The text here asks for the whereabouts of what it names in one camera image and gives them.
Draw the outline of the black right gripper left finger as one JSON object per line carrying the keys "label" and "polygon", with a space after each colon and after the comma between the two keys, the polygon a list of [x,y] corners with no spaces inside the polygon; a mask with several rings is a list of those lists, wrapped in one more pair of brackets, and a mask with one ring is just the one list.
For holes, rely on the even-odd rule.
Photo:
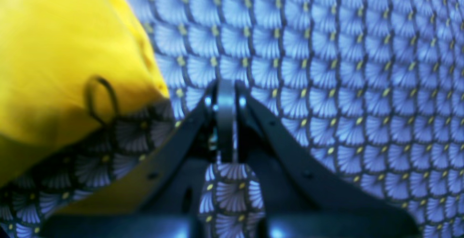
{"label": "black right gripper left finger", "polygon": [[227,81],[213,82],[203,99],[159,147],[127,177],[142,177],[149,195],[132,213],[50,218],[46,238],[203,238],[198,220],[204,173],[227,161]]}

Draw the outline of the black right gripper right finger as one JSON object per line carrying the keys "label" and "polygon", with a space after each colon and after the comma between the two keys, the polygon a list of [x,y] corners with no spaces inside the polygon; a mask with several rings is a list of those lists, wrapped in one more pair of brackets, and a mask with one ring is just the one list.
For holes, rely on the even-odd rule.
{"label": "black right gripper right finger", "polygon": [[266,217],[259,238],[417,238],[405,210],[339,178],[305,153],[243,83],[225,81],[225,162],[256,173]]}

